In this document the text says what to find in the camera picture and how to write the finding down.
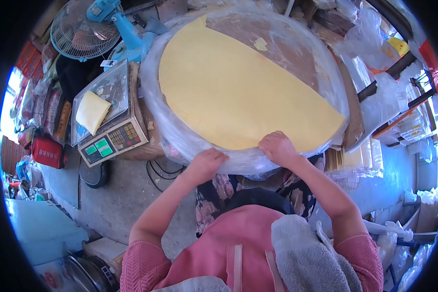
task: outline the floral pants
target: floral pants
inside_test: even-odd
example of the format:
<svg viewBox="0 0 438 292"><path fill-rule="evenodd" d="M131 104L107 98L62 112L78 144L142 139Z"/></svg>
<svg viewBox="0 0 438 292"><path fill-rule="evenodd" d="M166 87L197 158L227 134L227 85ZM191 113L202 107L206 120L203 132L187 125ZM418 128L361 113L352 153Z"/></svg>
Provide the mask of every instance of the floral pants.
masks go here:
<svg viewBox="0 0 438 292"><path fill-rule="evenodd" d="M308 159L321 171L325 168L324 153L312 156ZM227 210L232 196L243 190L235 175L217 174L210 180L196 188L196 235L200 237L206 227L219 215ZM292 214L310 218L316 198L309 187L293 172L288 171L284 175L284 183L276 190L276 196L285 198L292 204Z"/></svg>

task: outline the electric fan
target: electric fan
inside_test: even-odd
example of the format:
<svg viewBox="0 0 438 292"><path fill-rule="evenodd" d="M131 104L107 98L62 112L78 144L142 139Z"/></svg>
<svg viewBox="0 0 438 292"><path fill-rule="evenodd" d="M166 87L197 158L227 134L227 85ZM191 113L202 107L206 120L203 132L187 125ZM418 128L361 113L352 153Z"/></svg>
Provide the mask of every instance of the electric fan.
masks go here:
<svg viewBox="0 0 438 292"><path fill-rule="evenodd" d="M140 62L159 33L148 31L141 37L138 34L123 15L120 0L70 0L60 9L50 29L57 51L81 62L109 51L120 35L123 42L112 51L110 59Z"/></svg>

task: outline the woman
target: woman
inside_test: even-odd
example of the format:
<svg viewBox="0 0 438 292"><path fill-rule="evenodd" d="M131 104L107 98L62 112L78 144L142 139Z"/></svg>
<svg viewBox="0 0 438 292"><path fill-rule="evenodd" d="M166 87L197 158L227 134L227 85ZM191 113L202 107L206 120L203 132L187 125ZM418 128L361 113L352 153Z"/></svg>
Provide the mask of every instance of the woman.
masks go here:
<svg viewBox="0 0 438 292"><path fill-rule="evenodd" d="M314 231L303 217L291 214L283 196L263 189L240 190L225 212L171 263L161 238L178 204L196 186L215 178L228 160L209 149L199 153L134 224L123 260L122 292L382 291L376 245L350 197L298 155L284 133L266 135L258 148L308 185L331 218L334 248L321 224L317 222Z"/></svg>

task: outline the pink shirt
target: pink shirt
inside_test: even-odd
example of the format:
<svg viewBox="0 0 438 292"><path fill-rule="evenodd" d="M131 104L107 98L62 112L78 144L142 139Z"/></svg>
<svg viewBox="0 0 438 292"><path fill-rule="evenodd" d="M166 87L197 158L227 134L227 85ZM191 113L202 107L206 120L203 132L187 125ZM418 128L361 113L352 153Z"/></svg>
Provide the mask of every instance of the pink shirt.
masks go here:
<svg viewBox="0 0 438 292"><path fill-rule="evenodd" d="M172 263L161 248L141 240L134 241L123 258L120 291L151 291L199 276L219 277L233 290L234 260L230 257L234 254L231 248L236 245L243 246L242 290L274 291L273 273L265 252L271 251L275 261L271 224L282 216L278 211L259 205L246 205L226 212ZM348 238L335 250L352 265L364 291L383 290L381 261L369 234Z"/></svg>

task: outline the hand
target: hand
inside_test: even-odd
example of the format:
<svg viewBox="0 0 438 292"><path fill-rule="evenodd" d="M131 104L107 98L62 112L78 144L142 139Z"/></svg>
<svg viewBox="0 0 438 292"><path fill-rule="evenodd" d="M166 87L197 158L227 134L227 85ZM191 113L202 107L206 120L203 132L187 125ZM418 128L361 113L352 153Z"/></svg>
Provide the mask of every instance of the hand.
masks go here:
<svg viewBox="0 0 438 292"><path fill-rule="evenodd" d="M213 179L219 167L227 160L229 160L229 156L215 148L205 150L195 156L181 177L188 183L198 186Z"/></svg>
<svg viewBox="0 0 438 292"><path fill-rule="evenodd" d="M281 131L266 135L258 143L258 149L275 164L290 169L300 164L306 158L297 153L291 140Z"/></svg>

